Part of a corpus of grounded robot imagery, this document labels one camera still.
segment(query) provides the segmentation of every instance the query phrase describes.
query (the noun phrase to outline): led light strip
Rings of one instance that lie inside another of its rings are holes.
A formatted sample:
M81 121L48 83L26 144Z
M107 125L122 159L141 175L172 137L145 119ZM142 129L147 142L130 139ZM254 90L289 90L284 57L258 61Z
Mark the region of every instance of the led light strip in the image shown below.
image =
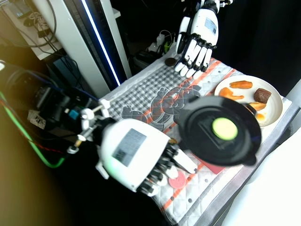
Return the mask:
M96 36L97 36L97 39L98 39L98 41L99 41L99 44L100 44L100 46L101 46L102 49L103 49L104 55L105 55L105 57L107 58L107 61L108 61L109 65L110 65L110 68L111 68L111 70L112 70L112 72L113 72L113 75L114 75L114 77L115 77L115 80L116 80L118 86L120 86L120 82L119 82L119 80L118 80L117 74L115 73L115 70L114 70L113 65L112 65L112 63L111 63L111 60L110 60L110 58L109 58L109 56L108 56L107 50L105 49L105 47L104 47L104 45L103 45L103 41L102 41L102 39L101 39L101 37L100 37L100 35L99 35L99 32L98 32L98 30L97 30L97 28L96 28L96 25L95 25L95 23L94 23L94 20L93 20L93 18L92 18L91 13L90 13L89 7L88 7L88 5L87 5L87 3L86 3L85 0L81 0L81 2L82 2L83 5L84 5L85 11L86 11L86 13L87 13L87 15L88 15L88 17L89 17L89 20L90 20L91 25L92 25L92 27L93 27L93 29L94 29L94 32L95 32L95 34L96 34Z

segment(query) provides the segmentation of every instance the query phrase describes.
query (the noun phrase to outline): white plate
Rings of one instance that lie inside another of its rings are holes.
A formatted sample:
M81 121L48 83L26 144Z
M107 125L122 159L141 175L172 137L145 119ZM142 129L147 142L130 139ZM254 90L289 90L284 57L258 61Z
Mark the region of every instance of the white plate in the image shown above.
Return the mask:
M230 88L230 83L235 81L250 81L253 83L253 86L250 89ZM263 114L265 117L264 120L257 120L260 127L265 127L276 122L277 119L281 116L282 109L283 109L282 98L278 93L278 91L268 82L248 75L232 76L221 81L220 84L218 84L218 86L215 89L214 95L218 96L221 89L225 87L233 91L233 95L235 96L240 96L240 95L245 96L244 99L237 100L237 102L239 103L255 102L253 95L258 88L265 89L272 93L267 102L267 106L264 109L258 111L258 113Z

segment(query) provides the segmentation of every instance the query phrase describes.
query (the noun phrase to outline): green wire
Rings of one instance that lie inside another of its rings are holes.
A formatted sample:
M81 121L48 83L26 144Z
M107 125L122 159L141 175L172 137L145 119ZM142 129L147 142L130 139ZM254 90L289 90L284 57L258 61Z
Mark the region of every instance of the green wire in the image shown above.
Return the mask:
M0 96L3 100L6 101L2 92L0 92ZM43 154L41 153L39 148L33 143L32 138L29 136L29 134L26 132L26 130L23 128L23 126L19 123L19 121L15 118L15 116L12 114L12 112L5 106L4 106L4 109L5 109L6 113L8 114L8 116L11 118L11 120L14 122L14 124L19 128L19 130L28 139L29 144L32 146L32 148L34 149L36 154L39 156L39 158L43 161L43 163L45 163L45 165L47 165L50 168L57 168L64 162L65 158L61 158L58 161L58 163L56 163L56 164L51 164L50 162L48 162L48 160L43 156Z

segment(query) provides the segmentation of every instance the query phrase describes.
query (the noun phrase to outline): pink disc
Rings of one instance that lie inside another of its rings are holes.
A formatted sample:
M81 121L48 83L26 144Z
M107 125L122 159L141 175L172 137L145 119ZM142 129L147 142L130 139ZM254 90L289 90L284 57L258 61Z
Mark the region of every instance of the pink disc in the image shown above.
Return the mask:
M182 172L178 171L178 177L175 179L169 178L168 183L174 189L184 188L186 184L185 175Z

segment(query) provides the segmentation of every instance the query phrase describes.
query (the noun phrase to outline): checkered pattern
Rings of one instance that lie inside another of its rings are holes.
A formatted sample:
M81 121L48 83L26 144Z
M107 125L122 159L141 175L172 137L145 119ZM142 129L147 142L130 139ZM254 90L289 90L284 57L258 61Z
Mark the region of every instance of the checkered pattern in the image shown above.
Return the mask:
M171 55L171 57L179 58L175 54ZM201 87L198 91L201 96L210 93L225 77L242 74L215 59L211 61L210 65L208 70L210 67L214 68L210 73L204 74L202 79L196 81L191 79L189 81L190 84ZM131 78L130 83L119 87L118 92L114 95L104 97L111 102L111 108L109 109L111 117L116 120L122 119L121 114L125 106L130 106L133 111L140 112L137 114L138 116L141 114L141 119L147 117L148 115L145 112L150 110L151 103L161 88L171 90L187 80L185 77L181 77L179 73L176 73L173 67L166 66L164 60L153 63L149 68L153 68L153 70L147 75L142 71ZM179 141L181 138L178 127L171 126L173 123L173 118L170 117L164 123L164 132ZM190 155L190 157L196 164L200 164L200 161L193 155ZM241 168L242 166L226 168L216 175L206 166L203 166L167 208L164 209L163 207L166 206L166 202L175 192L169 185L161 187L158 195L153 199L158 207L163 210L163 214L172 225L192 226L210 202Z

